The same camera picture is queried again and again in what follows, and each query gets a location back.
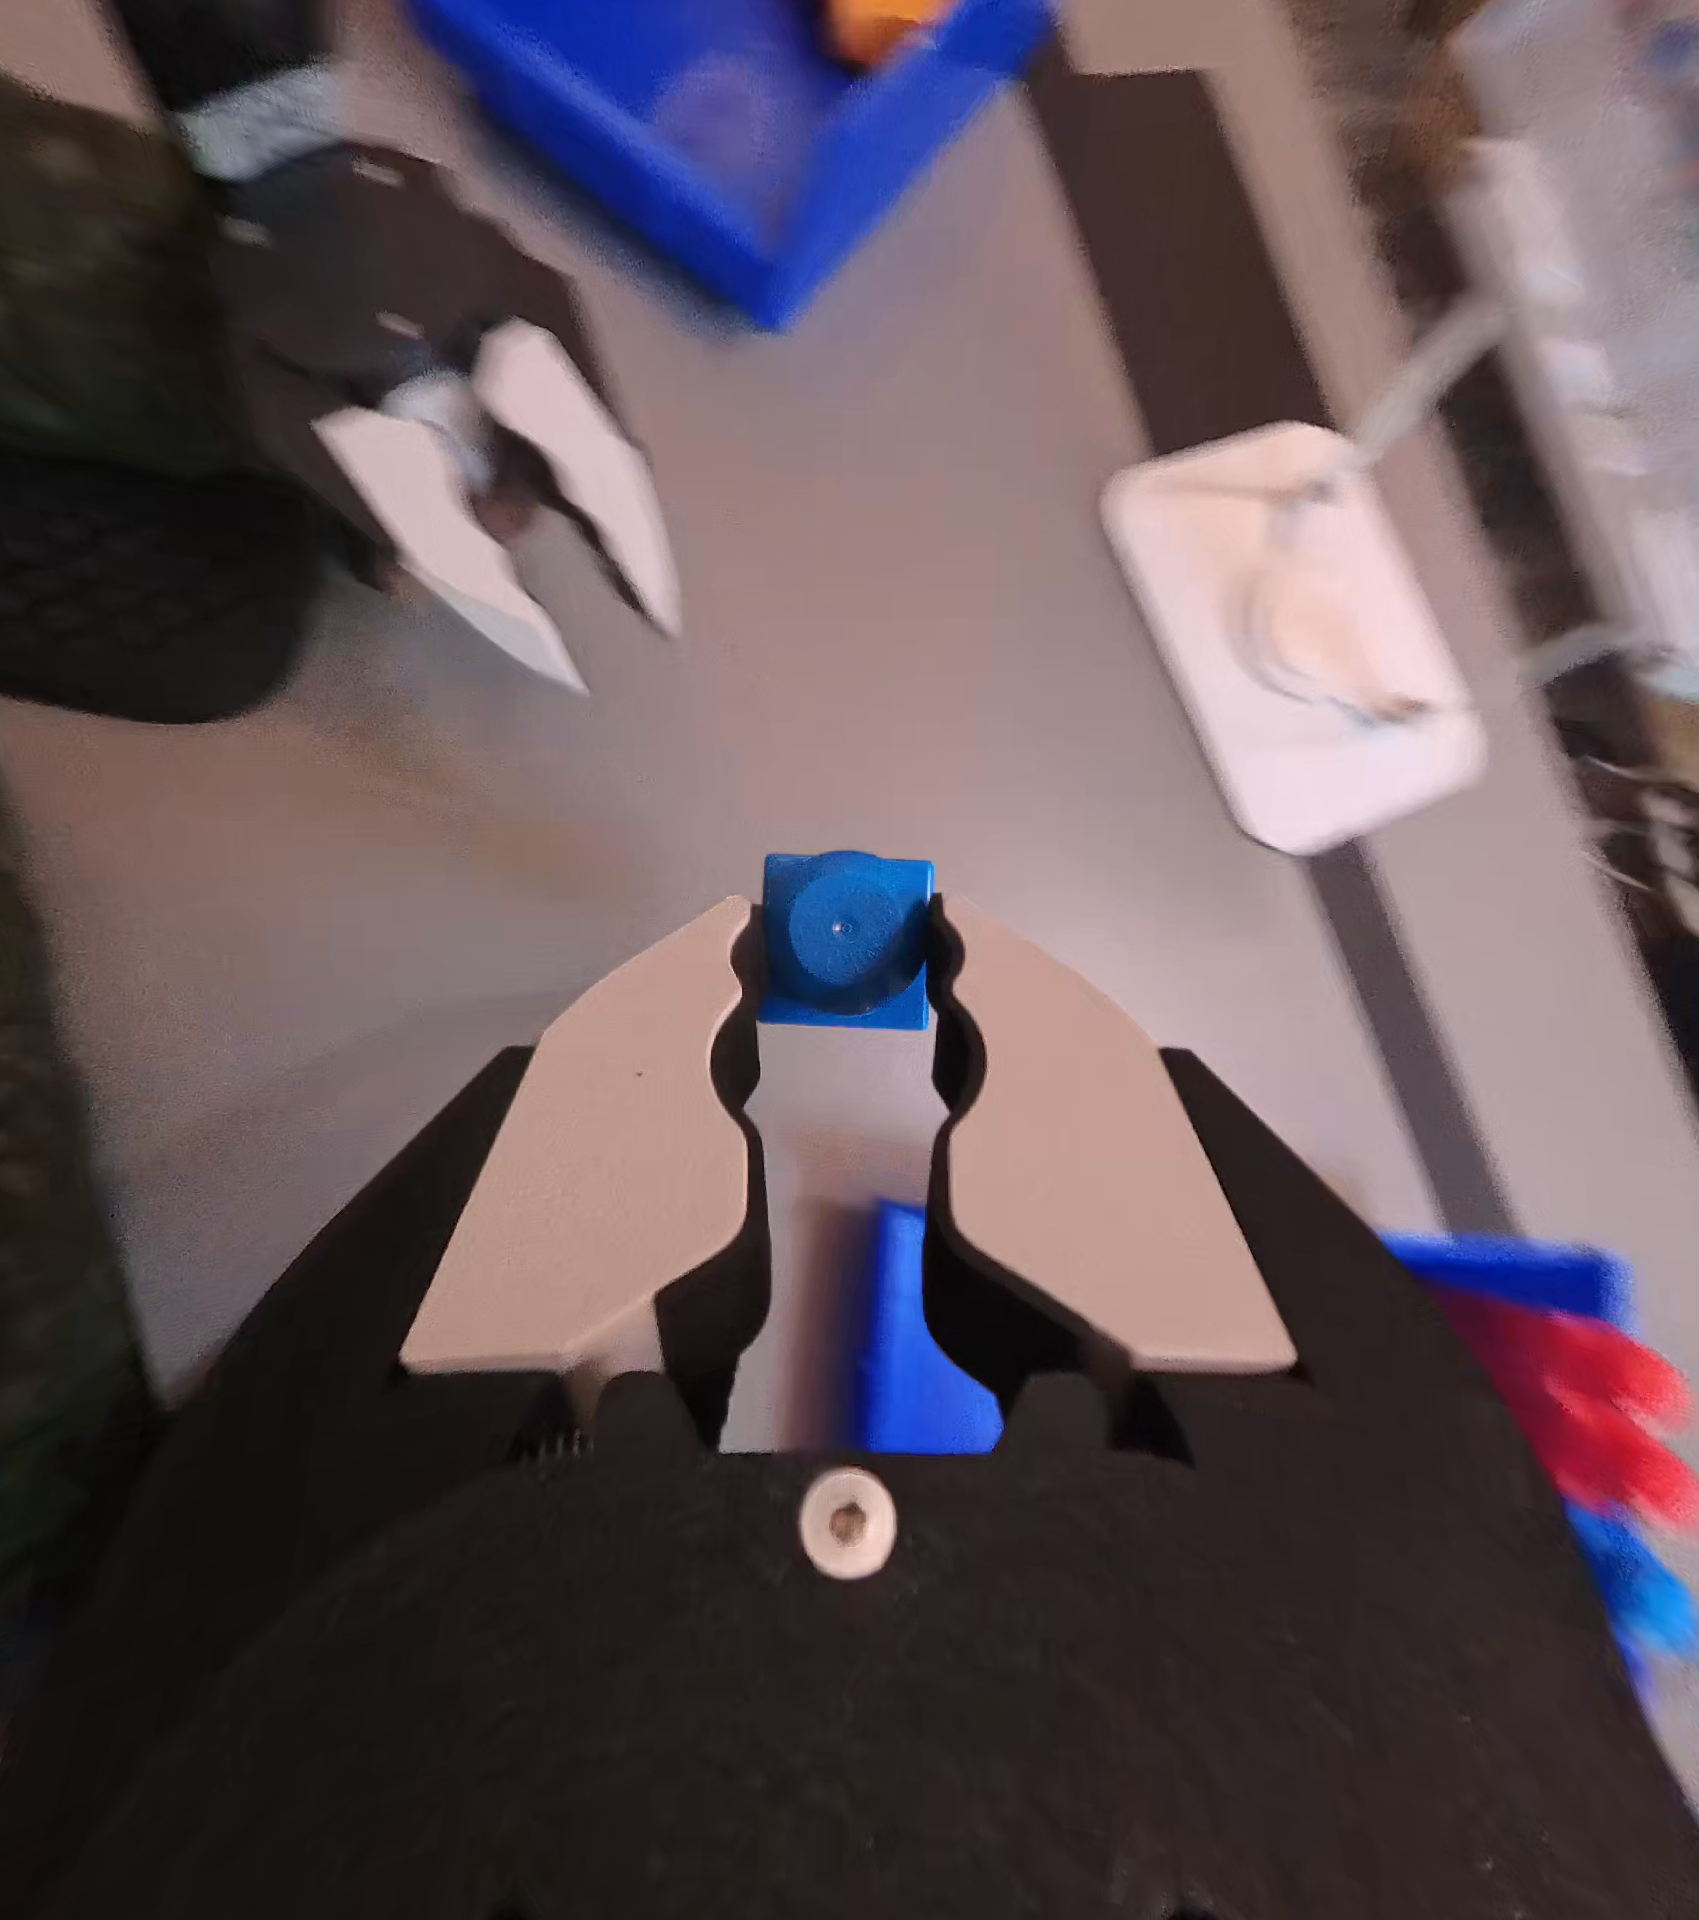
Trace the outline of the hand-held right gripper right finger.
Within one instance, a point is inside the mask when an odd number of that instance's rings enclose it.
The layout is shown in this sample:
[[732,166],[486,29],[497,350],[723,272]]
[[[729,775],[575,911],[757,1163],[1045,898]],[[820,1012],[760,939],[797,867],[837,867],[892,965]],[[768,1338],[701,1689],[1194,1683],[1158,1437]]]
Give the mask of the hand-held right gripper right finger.
[[1151,1377],[1297,1361],[1272,1280],[1151,1030],[966,895],[933,902],[924,1308],[1002,1420],[1089,1377],[1122,1424]]

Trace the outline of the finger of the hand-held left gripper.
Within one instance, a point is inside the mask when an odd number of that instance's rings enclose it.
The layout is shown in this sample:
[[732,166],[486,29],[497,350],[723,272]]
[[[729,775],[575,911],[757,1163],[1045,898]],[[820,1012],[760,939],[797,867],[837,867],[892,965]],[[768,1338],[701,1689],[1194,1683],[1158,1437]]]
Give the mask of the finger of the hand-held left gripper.
[[681,634],[681,580],[650,464],[559,333],[528,318],[492,327],[477,350],[477,396],[551,466],[554,502],[597,540],[633,603],[662,634]]
[[481,524],[449,428],[384,407],[336,407],[312,432],[366,502],[397,563],[446,610],[532,672],[589,697],[559,623],[519,582],[508,550]]

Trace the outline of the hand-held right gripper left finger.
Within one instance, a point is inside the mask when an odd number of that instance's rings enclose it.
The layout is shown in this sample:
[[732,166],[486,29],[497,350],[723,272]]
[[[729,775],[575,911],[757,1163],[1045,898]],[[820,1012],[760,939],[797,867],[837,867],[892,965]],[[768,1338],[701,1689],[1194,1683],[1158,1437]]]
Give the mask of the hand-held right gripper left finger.
[[718,1450],[773,1303],[757,906],[724,895],[532,1052],[405,1330],[408,1374],[554,1374],[576,1420],[667,1374]]

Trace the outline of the blue mega block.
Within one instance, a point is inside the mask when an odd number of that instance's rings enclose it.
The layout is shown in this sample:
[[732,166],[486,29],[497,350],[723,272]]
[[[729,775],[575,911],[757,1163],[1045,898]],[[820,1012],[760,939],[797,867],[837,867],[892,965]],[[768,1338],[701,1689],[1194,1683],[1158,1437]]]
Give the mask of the blue mega block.
[[933,860],[768,854],[760,1025],[927,1030],[933,898]]
[[1566,1504],[1566,1522],[1631,1664],[1699,1664],[1699,1602],[1623,1509]]

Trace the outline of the black textured pad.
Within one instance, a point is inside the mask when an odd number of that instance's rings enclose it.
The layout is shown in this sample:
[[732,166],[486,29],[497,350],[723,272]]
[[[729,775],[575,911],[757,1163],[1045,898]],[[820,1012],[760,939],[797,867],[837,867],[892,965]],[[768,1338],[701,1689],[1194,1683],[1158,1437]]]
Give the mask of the black textured pad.
[[319,582],[318,516],[279,477],[0,449],[0,697],[234,721],[288,682]]

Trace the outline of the blue plastic bin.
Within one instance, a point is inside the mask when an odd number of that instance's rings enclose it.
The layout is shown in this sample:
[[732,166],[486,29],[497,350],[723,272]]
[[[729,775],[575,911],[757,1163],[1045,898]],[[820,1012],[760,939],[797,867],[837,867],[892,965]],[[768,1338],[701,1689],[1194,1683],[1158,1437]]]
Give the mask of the blue plastic bin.
[[[1515,1235],[1385,1235],[1385,1246],[1431,1296],[1436,1285],[1457,1285],[1533,1308],[1597,1317],[1642,1338],[1635,1269],[1602,1246]],[[919,1207],[881,1202],[863,1280],[849,1437],[866,1454],[990,1454],[1002,1437],[998,1399],[936,1343],[924,1311],[924,1260],[927,1216]],[[1642,1429],[1674,1450],[1667,1437],[1678,1429],[1652,1429],[1644,1420]],[[1648,1542],[1655,1531],[1678,1535],[1674,1528],[1635,1522]],[[1684,1664],[1648,1657],[1639,1668],[1624,1657],[1624,1668],[1639,1689],[1648,1689],[1655,1668]]]
[[831,5],[405,5],[470,98],[768,331],[1053,37],[1058,5],[933,5],[872,63]]

